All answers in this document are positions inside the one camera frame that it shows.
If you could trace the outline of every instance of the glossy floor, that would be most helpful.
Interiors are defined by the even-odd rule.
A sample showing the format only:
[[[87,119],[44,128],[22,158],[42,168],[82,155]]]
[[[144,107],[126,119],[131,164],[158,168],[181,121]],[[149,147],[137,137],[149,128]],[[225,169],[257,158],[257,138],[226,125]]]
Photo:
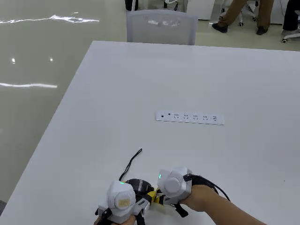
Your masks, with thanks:
[[[123,0],[3,0],[0,15],[0,199],[7,202],[92,40],[126,41],[126,11]],[[280,43],[280,32],[274,25],[257,36],[248,20],[221,34],[200,21],[196,45],[300,50],[298,41]]]

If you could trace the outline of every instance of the finger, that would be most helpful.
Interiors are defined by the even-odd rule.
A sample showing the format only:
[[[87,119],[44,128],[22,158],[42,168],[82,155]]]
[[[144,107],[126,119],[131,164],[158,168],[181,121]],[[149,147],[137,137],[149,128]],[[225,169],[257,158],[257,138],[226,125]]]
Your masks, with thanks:
[[[98,217],[97,220],[94,222],[94,225],[97,225],[100,221],[101,217]]]

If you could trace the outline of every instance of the brown pants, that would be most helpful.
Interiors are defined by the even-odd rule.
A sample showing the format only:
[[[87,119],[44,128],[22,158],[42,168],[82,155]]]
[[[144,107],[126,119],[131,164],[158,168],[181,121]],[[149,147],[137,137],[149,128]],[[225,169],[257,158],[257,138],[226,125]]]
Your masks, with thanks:
[[[223,19],[218,22],[218,25],[220,27],[231,25],[240,14],[246,2],[247,0],[233,0]],[[265,29],[269,28],[273,3],[274,0],[260,0],[257,18],[258,27],[263,26]]]

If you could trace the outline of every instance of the black shoe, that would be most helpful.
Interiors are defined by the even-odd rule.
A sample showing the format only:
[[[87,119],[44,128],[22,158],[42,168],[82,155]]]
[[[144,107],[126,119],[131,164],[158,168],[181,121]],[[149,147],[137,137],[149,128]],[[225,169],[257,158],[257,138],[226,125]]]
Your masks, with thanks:
[[[258,29],[257,29],[256,34],[257,35],[263,35],[263,34],[267,33],[267,31],[268,31],[268,29],[263,28],[263,26],[259,26]]]
[[[213,29],[218,30],[222,33],[227,33],[227,30],[228,30],[228,26],[220,27],[217,23],[214,23],[212,25],[212,27],[213,27]]]

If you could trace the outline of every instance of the hand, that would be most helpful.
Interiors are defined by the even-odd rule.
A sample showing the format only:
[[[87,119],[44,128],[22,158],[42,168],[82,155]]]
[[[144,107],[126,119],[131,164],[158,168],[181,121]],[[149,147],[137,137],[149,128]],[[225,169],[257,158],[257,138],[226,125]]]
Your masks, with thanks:
[[[100,221],[100,219],[101,219],[101,217],[98,217],[98,219],[94,222],[94,225],[97,225],[97,223]],[[135,223],[135,216],[131,215],[127,221],[125,221],[124,223],[122,223],[120,225],[133,225],[134,223]]]
[[[187,205],[192,210],[203,212],[207,201],[215,195],[217,195],[216,192],[206,185],[193,185],[191,194],[180,203]]]

